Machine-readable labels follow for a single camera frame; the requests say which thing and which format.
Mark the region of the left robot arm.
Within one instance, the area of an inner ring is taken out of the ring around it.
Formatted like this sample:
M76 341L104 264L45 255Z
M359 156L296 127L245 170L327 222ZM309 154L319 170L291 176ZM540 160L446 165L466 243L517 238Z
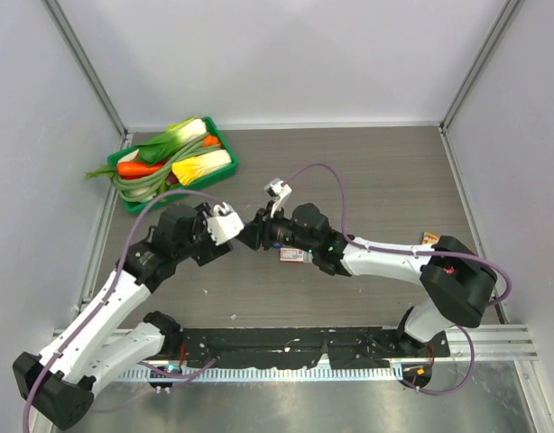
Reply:
M244 228L227 204L177 204L164 210L145 238L127 242L103 288L75 320L40 353L21 353L14 378L26 401L56 428L75 426L96 396L125 370L151 356L172 359L181 347L180 325L154 311L114 343L107 339L188 260L203 266L232 249Z

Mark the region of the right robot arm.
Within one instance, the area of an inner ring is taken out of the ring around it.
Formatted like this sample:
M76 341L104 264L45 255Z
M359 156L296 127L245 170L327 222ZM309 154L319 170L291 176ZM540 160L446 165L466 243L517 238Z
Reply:
M395 343L407 356L421 355L434 336L453 326L477 328L497 277L455 237L434 245L390 245L344 236L312 203L291 216L261 208L237 237L247 247L275 244L302 250L328 275L376 276L422 287L427 300L409 308L396 330Z

